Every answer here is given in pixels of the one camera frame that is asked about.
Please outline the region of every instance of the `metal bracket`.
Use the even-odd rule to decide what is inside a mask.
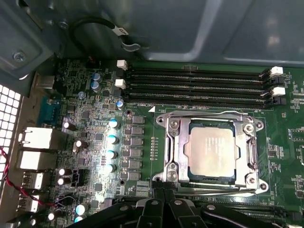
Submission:
[[[190,181],[189,160],[184,154],[184,145],[189,141],[189,124],[194,120],[233,123],[235,146],[240,154],[235,158],[236,179],[233,187],[258,190],[260,179],[258,178],[256,132],[264,128],[264,123],[247,113],[236,111],[221,113],[174,111],[157,116],[156,122],[166,129],[167,137],[164,170],[156,174],[153,180],[175,183]]]

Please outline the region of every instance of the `screw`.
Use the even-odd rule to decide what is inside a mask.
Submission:
[[[256,182],[256,180],[255,180],[254,178],[250,178],[250,179],[249,179],[249,182],[250,182],[251,184],[254,184],[254,183]]]
[[[171,121],[170,122],[171,127],[176,127],[178,125],[177,121]]]
[[[267,186],[265,184],[260,185],[261,190],[266,190]]]
[[[180,204],[182,204],[182,201],[180,201],[180,200],[176,200],[176,201],[174,201],[174,204],[176,204],[176,205],[180,205]]]
[[[123,207],[119,208],[119,210],[121,210],[121,211],[128,210],[128,207],[127,206],[123,206]]]
[[[247,131],[252,131],[252,127],[251,126],[247,126]]]
[[[208,206],[207,206],[207,209],[209,209],[209,210],[215,210],[215,208],[216,208],[216,207],[215,207],[214,205],[208,205]]]
[[[19,51],[19,52],[14,53],[13,59],[16,62],[21,63],[21,62],[24,62],[27,59],[27,57],[22,51]]]
[[[151,204],[152,204],[152,205],[157,205],[157,204],[158,204],[158,201],[154,200],[154,201],[152,201]]]
[[[58,23],[59,27],[61,27],[62,29],[67,29],[68,24],[65,21],[60,21]]]
[[[176,172],[175,171],[170,171],[168,172],[168,179],[170,179],[171,181],[174,181],[176,179]]]
[[[258,128],[261,128],[263,125],[262,125],[262,123],[258,122],[256,126],[257,126]]]

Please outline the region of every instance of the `red and black wire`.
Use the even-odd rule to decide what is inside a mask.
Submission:
[[[55,203],[42,202],[39,199],[37,199],[35,196],[32,196],[31,194],[26,192],[26,190],[24,188],[19,187],[19,186],[15,185],[13,182],[10,181],[10,179],[9,179],[10,163],[9,163],[8,154],[3,150],[3,147],[0,147],[0,151],[1,151],[1,155],[6,159],[6,165],[5,165],[4,171],[3,171],[4,177],[2,178],[2,181],[5,181],[7,183],[7,185],[13,187],[17,191],[21,192],[23,195],[25,195],[27,197],[30,197],[34,201],[37,201],[39,205],[46,205],[46,206],[55,207],[56,206]]]

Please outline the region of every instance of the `black cable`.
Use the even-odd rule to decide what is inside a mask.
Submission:
[[[76,39],[75,31],[80,26],[85,25],[85,24],[91,24],[91,23],[104,25],[104,26],[107,26],[109,29],[115,28],[115,24],[109,22],[106,19],[98,18],[98,17],[81,18],[69,26],[68,33],[69,33],[71,41],[82,52],[82,54],[84,54],[85,56],[89,56],[90,59],[93,58],[92,55],[87,51],[85,46]],[[129,37],[127,35],[121,35],[118,37],[119,37],[119,39],[122,40],[123,43],[125,43],[127,45],[133,44],[133,42],[129,39]]]

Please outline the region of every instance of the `black capacitor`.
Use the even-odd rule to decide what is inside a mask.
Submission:
[[[44,222],[44,220],[45,220],[44,214],[34,214],[33,216],[31,216],[29,223],[31,226],[36,226],[39,223]]]
[[[49,221],[53,221],[62,216],[63,216],[63,211],[61,209],[56,209],[56,210],[52,211],[51,213],[49,213],[47,218]]]
[[[77,140],[76,141],[76,147],[78,148],[87,148],[89,144],[86,141],[83,140]]]
[[[57,181],[58,185],[64,185],[64,184],[70,184],[70,183],[71,183],[71,178],[69,178],[69,177],[61,177]]]
[[[68,175],[71,175],[72,173],[73,173],[73,171],[69,168],[67,168],[67,169],[62,168],[58,171],[58,174],[60,176],[68,176]]]
[[[69,122],[65,122],[65,123],[63,124],[63,127],[64,127],[65,129],[70,130],[70,131],[76,131],[76,130],[77,130],[76,126],[75,126],[74,124],[72,124],[72,123],[69,123]]]

